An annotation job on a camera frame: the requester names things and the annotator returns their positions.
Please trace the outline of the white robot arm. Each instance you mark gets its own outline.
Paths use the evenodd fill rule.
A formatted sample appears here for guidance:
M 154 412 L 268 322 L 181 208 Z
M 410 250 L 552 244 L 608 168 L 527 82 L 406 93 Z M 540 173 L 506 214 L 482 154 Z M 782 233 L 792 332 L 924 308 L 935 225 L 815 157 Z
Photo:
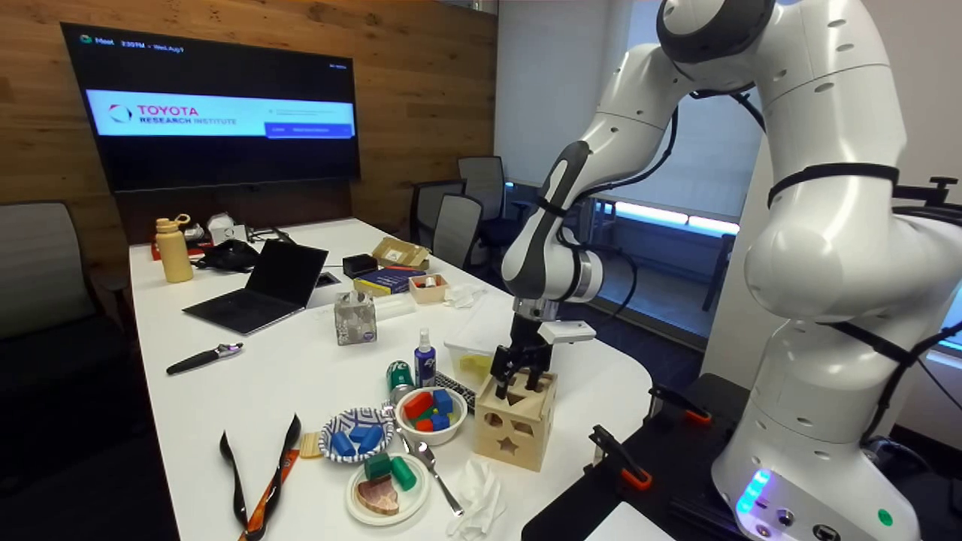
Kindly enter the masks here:
M 577 199 L 637 181 L 685 97 L 754 89 L 772 187 L 744 286 L 782 326 L 711 488 L 754 541 L 924 541 L 867 438 L 937 340 L 962 254 L 945 208 L 897 201 L 908 136 L 873 11 L 861 0 L 660 0 L 655 31 L 624 51 L 502 257 L 515 326 L 600 286 L 599 254 L 563 231 Z

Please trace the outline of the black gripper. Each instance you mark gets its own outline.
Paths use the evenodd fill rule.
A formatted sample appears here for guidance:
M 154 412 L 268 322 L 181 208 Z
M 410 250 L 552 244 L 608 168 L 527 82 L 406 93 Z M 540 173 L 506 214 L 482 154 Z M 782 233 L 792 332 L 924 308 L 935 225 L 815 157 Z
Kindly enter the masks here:
M 540 379 L 551 365 L 551 343 L 537 337 L 537 322 L 516 315 L 512 322 L 512 343 L 494 355 L 494 393 L 508 397 L 508 382 L 527 368 L 527 390 L 540 390 Z

